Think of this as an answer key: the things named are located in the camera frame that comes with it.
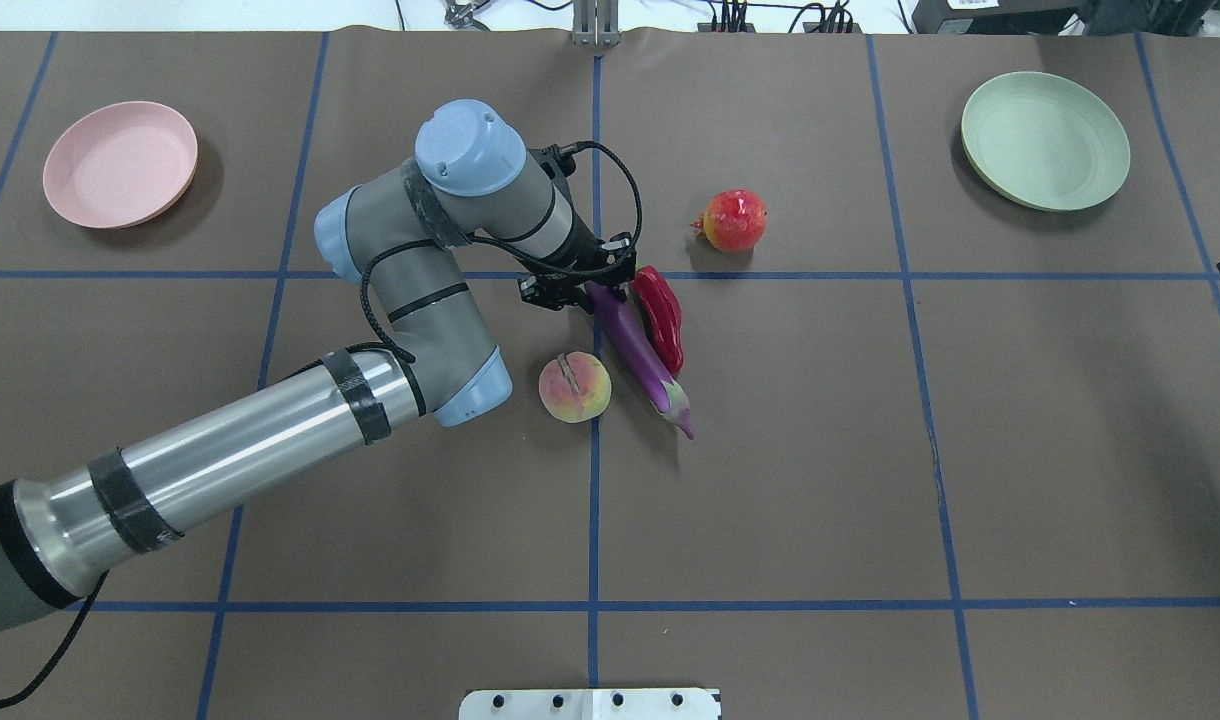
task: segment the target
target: pink plate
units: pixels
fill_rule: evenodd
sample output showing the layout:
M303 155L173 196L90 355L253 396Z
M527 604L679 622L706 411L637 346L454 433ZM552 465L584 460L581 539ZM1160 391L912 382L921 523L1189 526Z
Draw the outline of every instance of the pink plate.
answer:
M182 115L134 100L93 111L54 143L41 187L56 214L88 228L156 218L196 170L196 133Z

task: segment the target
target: grid line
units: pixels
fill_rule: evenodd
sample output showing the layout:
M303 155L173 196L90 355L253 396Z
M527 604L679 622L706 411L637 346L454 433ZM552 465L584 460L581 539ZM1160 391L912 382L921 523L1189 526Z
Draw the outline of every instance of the grid line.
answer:
M0 196L7 182L17 146L20 146L22 133L30 117L30 110L35 104L39 88L46 73L49 60L51 60L54 46L56 46L59 33L51 33L48 41L46 52L40 61L37 76L30 88L28 101L22 110L20 123L15 129L10 149L0 173ZM0 278L5 279L276 279L273 304L270 311L268 331L264 342L264 355L261 370L259 370L257 387L267 384L267 372L271 360L271 351L281 314L281 299L284 295L287 279L333 279L336 276L326 270L289 270L290 249L293 245L296 214L300 195L303 194L303 177L307 167L307 150L310 137L312 137L314 115L318 101L318 89L321 88L325 60L329 33L322 33L321 46L318 46L318 61L316 76L314 77L312 96L309 101L307 122L305 122L303 146L300 146L300 159L289 218L285 225L284 245L282 245L281 265L272 270L0 270ZM988 273L988 272L913 272L908 262L906 243L903 237L902 214L899 214L897 188L893 173L893 161L889 148L888 131L884 123L884 106L880 95L878 63L876 63L876 51L871 37L866 37L867 59L872 83L874 104L876 120L878 121L878 135L881 151L883 153L886 190L889 196L892 223L894 238L899 255L898 272L843 272L843 270L830 270L828 272L775 272L775 270L761 270L761 272L664 272L665 277L673 281L883 281L902 282L904 288L904 300L906 300L908 323L913 343L913 355L917 366L917 383L921 389L922 412L926 430L930 437L931 452L935 458L935 482L939 492L939 530L942 530L946 563L949 577L950 598L926 598L926 600L601 600L600 598L600 419L595 419L590 425L590 527L588 528L588 598L587 600L483 600L483 602L459 602L459 600L432 600L432 602L229 602L232 565L235 561L235 548L242 526L242 510L234 510L231 521L229 542L227 542L224 564L218 598L215 602L173 602L173 600L101 600L95 603L95 613L204 613L214 614L214 627L211 646L207 653L206 675L203 680L203 696L198 705L198 719L207 715L207 700L214 685L216 672L218 648L222 638L223 617L226 614L515 614L515 613L580 613L587 614L588 619L588 685L597 687L598 683L598 615L601 613L905 613L905 611L950 611L956 620L956 641L959 655L961 655L963 682L966 685L967 710L970 718L977 720L977 698L974 687L972 666L970 650L967 649L967 633L965 611L1022 611L1022 610L1155 610L1155 609L1220 609L1220 597L1064 597L1064 598L963 598L959 588L956 574L956 556L952 543L950 520L948 514L947 495L944 492L943 467L939 461L938 442L935 437L935 415L930 401L928 383L926 378L925 356L920 340L920 327L917 327L915 300L913 300L913 282L936 281L983 281L983 282L1032 282L1032 281L1060 281L1060 282L1207 282L1214 297L1215 306L1220 317L1220 288L1219 277L1213 272L1204 237L1200 233L1196 211L1192 207L1190 193L1179 161L1174 155L1171 142L1169 142L1168 128L1164 124L1158 95L1150 77L1148 55L1142 37L1135 37L1136 50L1139 55L1142 74L1144 74L1146 89L1149 94L1150 107L1158 132L1166 151L1169 167L1171 167L1174 182L1190 221L1196 247L1200 254L1200 261L1205 272L1203 273ZM601 139L601 55L593 59L593 90L592 90L592 135L593 140ZM600 237L601 233L601 164L600 154L592 154L592 222L593 233ZM470 279L495 281L515 279L520 272L467 272L464 273ZM593 323L593 351L601 355L601 328Z
M212 613L214 602L100 600L94 613ZM587 613L587 600L245 600L229 614L512 614ZM1020 610L1213 610L1220 596L922 598L921 600L598 600L599 613L924 613ZM73 605L70 613L78 611Z
M592 59L592 140L601 142L601 55ZM601 237L601 151L592 151L592 234ZM592 319L592 355L601 359L601 325ZM588 463L588 687L600 685L601 419L592 420Z
M891 138L884 127L884 105L881 103L881 78L876 65L876 45L866 35L869 73L872 78L872 104L876 110L876 127L881 140L881 162L884 165L884 189L891 201L891 222L894 245L899 254L899 273L903 278L903 301L906 305L908 332L913 338L913 361L917 369L917 386L921 391L921 414L930 438L930 454L935 469L935 488L939 493L939 536L943 539L943 556L948 570L948 591L952 593L953 620L956 624L956 652L961 658L961 676L966 685L966 710L970 720L978 720L978 700L975 693L975 672L970 661L970 638L966 633L966 614L961 609L961 580L956 575L956 550L952 542L952 519L948 513L948 491L943 483L943 463L939 459L939 438L935 432L935 406L930 401L930 382L926 378L925 354L921 348L921 325L917 322L916 297L913 294L913 275L908 266L908 249L903 238L903 217L899 214L899 193L894 184L894 164L891 159Z
M281 299L285 293L285 275L290 267L290 249L294 247L295 220L299 214L299 196L303 193L303 177L307 172L307 151L312 149L312 127L317 115L317 101L321 96L321 79L326 70L326 51L329 49L329 33L321 33L321 44L317 49L317 68L314 73L312 95L307 100L307 118L304 120L303 143L299 146L299 165L295 170L294 190L290 194L290 210L285 218L285 237L281 243L281 265L277 268L277 287L272 293L272 309L268 311L268 332L264 337L264 356L259 364L257 388L262 389L268 383L268 365L272 361L272 345L276 340L277 323L281 320ZM196 703L196 720L206 720L209 713L209 698L214 688L214 674L218 666L218 652L223 638L223 620L227 614L227 598L232 586L232 569L235 565L235 548L242 536L242 517L244 506L232 510L229 533L227 533L227 548L223 555L223 571L220 577L218 598L214 603L214 625L211 627L211 642L206 653L206 672L203 675L203 691Z
M10 146L6 150L6 159L1 162L0 172L0 200L1 193L6 190L6 179L10 177L10 167L15 165L15 153L20 150L20 142L24 138L24 128L28 127L28 118L33 113L33 106L37 104L37 95L41 90L41 83L46 79L46 68L49 67L49 60L54 55L54 44L59 41L59 33L52 32L46 41L46 54L41 55L41 61L37 67L37 77L33 78L33 87L28 90L28 101L24 103L24 111L20 113L20 123L15 126L15 135L10 138Z
M1166 118L1161 115L1157 87L1153 85L1153 70L1148 63L1148 50L1144 48L1144 37L1138 32L1135 33L1135 50L1139 54L1139 68L1144 73L1144 87L1148 88L1148 100L1153 106L1153 118L1157 120L1157 132L1161 138L1163 149L1166 150L1166 160L1169 161L1169 167L1171 167L1174 185L1176 185L1180 200L1183 203L1183 214L1187 215L1187 225L1192 231L1192 240L1196 242L1196 250L1200 255L1200 266L1203 266L1208 275L1209 279L1207 282L1210 284L1210 295L1214 295L1214 306L1219 312L1220 322L1219 277L1214 275L1214 267L1210 265L1210 254L1205 249L1205 238L1200 236L1200 225L1196 222L1196 210L1192 209L1191 196L1187 195L1187 183L1183 182L1183 173L1180 172L1179 160L1174 156L1174 146L1169 140L1169 132L1166 132Z

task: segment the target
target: white mounting plate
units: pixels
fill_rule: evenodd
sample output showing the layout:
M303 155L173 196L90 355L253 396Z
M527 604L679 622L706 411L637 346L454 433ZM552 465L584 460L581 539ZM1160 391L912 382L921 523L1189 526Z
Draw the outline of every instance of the white mounting plate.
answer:
M682 700L680 705L675 696ZM459 720L721 720L721 691L476 691L459 705Z

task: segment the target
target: green plate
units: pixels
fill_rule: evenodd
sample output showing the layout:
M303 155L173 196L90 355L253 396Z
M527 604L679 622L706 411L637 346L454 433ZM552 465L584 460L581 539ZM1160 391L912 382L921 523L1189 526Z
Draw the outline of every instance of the green plate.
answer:
M1121 120L1071 79L994 77L961 115L970 164L994 190L1038 210L1082 210L1121 190L1130 142Z

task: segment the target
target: black cable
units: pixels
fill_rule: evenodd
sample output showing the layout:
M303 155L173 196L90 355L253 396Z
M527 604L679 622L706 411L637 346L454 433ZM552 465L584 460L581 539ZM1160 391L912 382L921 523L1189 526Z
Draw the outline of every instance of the black cable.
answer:
M577 155L584 150L592 150L592 149L600 150L601 155L610 157L611 164L619 166L620 172L623 172L623 178L628 181L628 187L632 188L632 203L634 209L637 210L637 225L636 227L633 227L632 234L628 236L628 245L625 247L623 250L619 254L619 260L615 260L614 264L606 265L605 268L597 268L597 270L559 268L556 265L545 264L545 261L539 260L538 257L531 255L528 251L515 249L515 247L511 247L511 243L508 242L499 242L494 240L494 238L481 237L477 234L470 236L468 237L470 240L482 243L482 245L497 247L497 249L500 249L511 255L512 257L523 261L523 264L533 266L533 268L539 268L542 270L542 272L549 275L559 275L559 277L560 275L564 275L564 277L595 279L598 277L601 277L601 275L610 273L614 270L619 268L620 265L623 265L625 261L627 261L628 257L632 256L632 251L630 250L632 250L633 247L637 247L637 242L640 238L640 225L642 225L640 188L637 187L637 178L632 177L632 173L628 171L628 165L623 165L623 160L620 160L619 155L615 155L614 151L609 149L609 146L601 145L600 142L595 140L576 142L573 144L573 150L570 154Z
M788 32L789 33L793 32L794 29L797 29L797 22L798 22L798 20L800 20L802 15L805 15L806 10L810 10L810 9L819 10L819 23L820 23L820 26L824 24L824 12L825 12L826 9L820 2L809 2L806 5L803 5L802 9L797 10L797 16L794 18L792 18L792 24L788 26Z
M375 266L403 250L405 250L405 243L401 243L401 245L398 247L389 247L389 249L371 257L371 261L366 264L366 268L362 270L362 312L366 314L366 322L368 323L368 327L371 327L375 336L378 337L378 340L383 343L383 347L403 362L410 364L414 362L414 355L410 355L410 351L403 350L403 348L396 345L396 342L393 340L389 334L383 332L383 325L378 323L378 319L375 316L375 310L371 308L371 301L368 301L368 277L373 273Z
M85 602L81 603L81 610L76 614L76 620L72 620L72 626L67 628L67 635L63 635L63 642L59 643L59 648L54 650L51 659L46 661L46 665L41 666L40 672L33 679L33 682L26 685L20 692L2 698L0 700L0 710L6 707L16 707L21 702L28 700L29 696L37 692L37 688L41 687L41 683L46 682L49 674L51 674L54 668L59 665L60 660L63 660L63 653L67 652L72 641L76 639L76 633L81 630L81 625L85 622L85 615L90 614L90 607L94 607L94 598L99 597L99 591L102 588L102 581L106 578L109 578L109 574L104 570L104 574L99 575L99 581L94 583L94 591L85 597Z
M916 31L908 23L906 10L903 9L903 0L894 0L899 5L899 22L903 23L903 29L908 31L908 35L916 35Z
M643 220L643 212L640 209L640 188L637 187L637 178L632 177L632 173L628 171L628 165L625 165L623 160L619 159L619 155L615 155L614 151L609 149L609 146L601 145L600 142L595 140L576 142L572 146L564 146L561 149L561 153L569 155L578 155L584 150L592 150L592 149L600 150L601 154L604 154L606 157L610 157L611 164L617 165L619 168L622 170L623 177L628 181L628 187L632 188L632 201L633 206L637 210L637 225L634 225L632 234L630 234L628 237L628 245L625 247L623 250L619 253L619 259L616 259L614 264L608 264L606 266L604 266L604 268L595 268L595 270L559 268L556 265L545 264L545 261L539 260L538 257L531 255L528 251L515 249L515 247L512 247L511 243L508 242L500 242L495 240L495 238L482 237L478 234L470 234L468 240L478 242L481 243L481 245L497 247L497 249L508 253L512 257L516 257L517 260L522 261L522 264L527 264L532 266L532 268L538 268L543 273L555 275L556 277L595 279L600 278L605 273L614 272L614 270L619 268L620 265L623 265L625 261L627 261L628 257L632 256L632 251L630 250L632 250L633 247L637 247L637 242L640 238L640 226ZM396 342L393 340L392 337L383 331L383 325L378 322L378 319L375 315L373 306L371 306L371 300L368 299L368 282L371 281L371 275L373 273L376 266L378 264L382 264L383 260L389 259L392 255L396 255L398 253L406 250L407 245L409 243L401 243L401 245L398 247L389 247L389 249L381 251L378 255L371 257L371 261L366 264L366 268L362 270L362 282L360 282L360 299L362 299L362 312L366 314L366 322L368 323L368 327L371 327L371 329L375 332L375 336L378 338L379 342L362 343L362 345L349 347L348 348L349 351L351 351L353 348L364 348L364 350L388 350L390 351L392 355L395 355L399 360L404 361L405 364L414 362L414 355L410 354L409 350L404 350L404 348L396 345ZM304 370L314 369L314 366L316 366L318 362L311 362L309 365L305 365L304 369L300 369L298 373L304 372Z
M854 32L854 15L847 10L847 5L849 5L849 0L838 0L828 12L828 18L815 28L815 32L838 33L838 35Z
M780 9L780 10L799 10L802 5L783 5L778 2L743 2L749 9Z

